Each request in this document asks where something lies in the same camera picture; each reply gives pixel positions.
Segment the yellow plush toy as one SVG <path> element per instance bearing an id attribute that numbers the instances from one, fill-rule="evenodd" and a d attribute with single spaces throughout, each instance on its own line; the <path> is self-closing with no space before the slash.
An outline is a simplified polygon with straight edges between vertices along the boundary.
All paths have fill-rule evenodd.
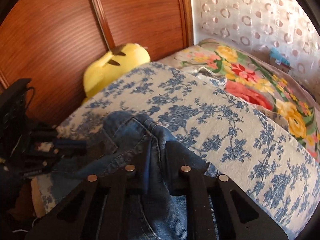
<path id="1" fill-rule="evenodd" d="M 83 103 L 116 79 L 140 65 L 149 63 L 150 60 L 147 50 L 137 43 L 122 44 L 108 51 L 84 72 L 83 87 L 86 98 Z"/>

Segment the blue denim jeans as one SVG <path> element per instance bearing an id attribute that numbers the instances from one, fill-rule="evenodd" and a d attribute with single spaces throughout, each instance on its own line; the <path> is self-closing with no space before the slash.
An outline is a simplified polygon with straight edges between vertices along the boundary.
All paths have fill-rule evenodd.
<path id="1" fill-rule="evenodd" d="M 130 198 L 129 239 L 186 239 L 187 206 L 184 196 L 172 196 L 166 183 L 167 142 L 173 142 L 184 165 L 216 177 L 217 168 L 177 141 L 148 115 L 125 111 L 109 113 L 101 129 L 88 140 L 87 154 L 62 159 L 50 175 L 50 192 L 59 202 L 88 176 L 105 177 L 134 165 L 143 192 Z"/>

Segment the box with teal cloth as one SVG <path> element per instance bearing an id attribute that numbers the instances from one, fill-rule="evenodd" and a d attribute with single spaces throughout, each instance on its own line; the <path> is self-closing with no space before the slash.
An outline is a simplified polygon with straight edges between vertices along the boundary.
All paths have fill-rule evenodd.
<path id="1" fill-rule="evenodd" d="M 286 74 L 288 74 L 291 70 L 291 66 L 287 58 L 281 55 L 281 53 L 277 51 L 276 48 L 271 48 L 270 50 L 269 64 L 285 72 Z"/>

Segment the blue floral white bedspread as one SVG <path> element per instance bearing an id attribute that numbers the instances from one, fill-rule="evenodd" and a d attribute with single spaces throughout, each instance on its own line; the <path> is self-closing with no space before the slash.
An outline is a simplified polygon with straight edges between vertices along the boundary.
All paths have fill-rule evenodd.
<path id="1" fill-rule="evenodd" d="M 85 140 L 117 110 L 146 114 L 226 172 L 296 239 L 319 204 L 319 164 L 283 116 L 227 93 L 222 81 L 151 62 L 97 93 L 58 128 Z"/>

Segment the sheer circle pattern curtain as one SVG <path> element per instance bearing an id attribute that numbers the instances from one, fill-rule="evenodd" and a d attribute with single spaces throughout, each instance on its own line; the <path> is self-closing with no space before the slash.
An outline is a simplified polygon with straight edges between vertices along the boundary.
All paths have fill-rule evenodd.
<path id="1" fill-rule="evenodd" d="M 296 0 L 191 0 L 194 42 L 215 38 L 266 61 L 275 49 L 319 95 L 319 33 Z"/>

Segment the colourful floral blanket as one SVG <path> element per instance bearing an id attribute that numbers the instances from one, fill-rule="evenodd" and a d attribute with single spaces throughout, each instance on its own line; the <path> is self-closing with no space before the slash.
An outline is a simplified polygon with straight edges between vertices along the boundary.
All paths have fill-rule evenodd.
<path id="1" fill-rule="evenodd" d="M 288 74 L 214 39 L 203 40 L 160 62 L 213 77 L 228 93 L 274 114 L 319 161 L 319 104 Z"/>

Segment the wooden slatted wardrobe doors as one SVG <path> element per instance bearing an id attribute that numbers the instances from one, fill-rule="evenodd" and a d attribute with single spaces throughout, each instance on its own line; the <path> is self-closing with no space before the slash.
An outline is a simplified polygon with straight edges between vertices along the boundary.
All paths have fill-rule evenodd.
<path id="1" fill-rule="evenodd" d="M 58 125 L 85 98 L 86 67 L 108 50 L 137 43 L 156 61 L 193 40 L 190 0 L 1 0 L 1 89 L 30 78 L 27 116 Z"/>

